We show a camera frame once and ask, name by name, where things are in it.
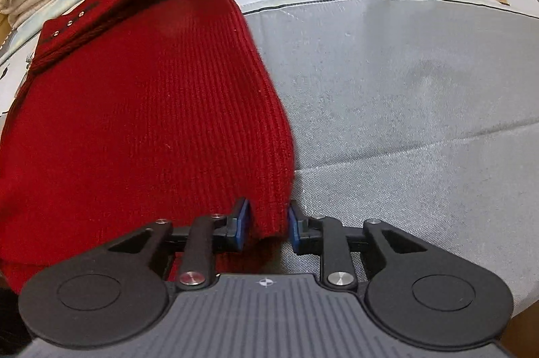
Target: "gray tablecloth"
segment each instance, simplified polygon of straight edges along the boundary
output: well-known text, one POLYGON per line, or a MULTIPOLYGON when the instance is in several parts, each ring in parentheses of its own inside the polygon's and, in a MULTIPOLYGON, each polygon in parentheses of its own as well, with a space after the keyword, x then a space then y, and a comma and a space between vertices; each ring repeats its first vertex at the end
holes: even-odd
MULTIPOLYGON (((539 20, 441 0, 246 16, 295 138, 293 196, 379 217, 539 297, 539 20)), ((274 267, 317 271, 285 246, 274 267)))

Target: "red sweater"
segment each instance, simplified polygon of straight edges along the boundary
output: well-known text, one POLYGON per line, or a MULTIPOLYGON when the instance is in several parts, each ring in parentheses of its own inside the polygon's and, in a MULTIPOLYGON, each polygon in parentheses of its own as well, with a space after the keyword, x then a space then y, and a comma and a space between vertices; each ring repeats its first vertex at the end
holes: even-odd
POLYGON ((188 225, 251 200, 281 234, 292 189, 284 109, 233 0, 85 0, 45 23, 0 143, 0 259, 39 269, 156 218, 188 225))

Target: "red knit sweater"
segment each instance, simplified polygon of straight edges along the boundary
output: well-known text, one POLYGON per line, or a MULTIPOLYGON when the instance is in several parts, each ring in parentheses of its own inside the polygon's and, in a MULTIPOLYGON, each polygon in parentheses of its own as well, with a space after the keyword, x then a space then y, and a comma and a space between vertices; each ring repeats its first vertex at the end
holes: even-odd
POLYGON ((251 200, 281 234, 293 144, 233 0, 85 0, 45 23, 0 143, 0 259, 39 269, 251 200))

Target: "ribbed knit fabric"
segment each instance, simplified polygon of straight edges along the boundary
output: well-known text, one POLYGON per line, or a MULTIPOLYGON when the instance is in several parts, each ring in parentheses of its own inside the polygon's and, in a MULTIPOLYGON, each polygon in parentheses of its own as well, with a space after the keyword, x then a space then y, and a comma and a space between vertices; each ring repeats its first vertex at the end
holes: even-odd
POLYGON ((85 0, 45 23, 6 120, 2 272, 18 292, 44 266, 242 196, 255 237, 282 234, 293 170, 284 109, 233 0, 85 0))

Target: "ribbed gray plastic surface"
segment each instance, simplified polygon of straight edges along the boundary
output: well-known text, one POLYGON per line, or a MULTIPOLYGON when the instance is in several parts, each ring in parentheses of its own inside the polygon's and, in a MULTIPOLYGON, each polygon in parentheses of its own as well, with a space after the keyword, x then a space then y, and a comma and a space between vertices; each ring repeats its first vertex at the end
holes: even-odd
POLYGON ((72 351, 36 340, 22 358, 503 358, 495 345, 466 352, 408 346, 381 331, 349 293, 310 274, 222 275, 182 293, 153 329, 122 344, 72 351))

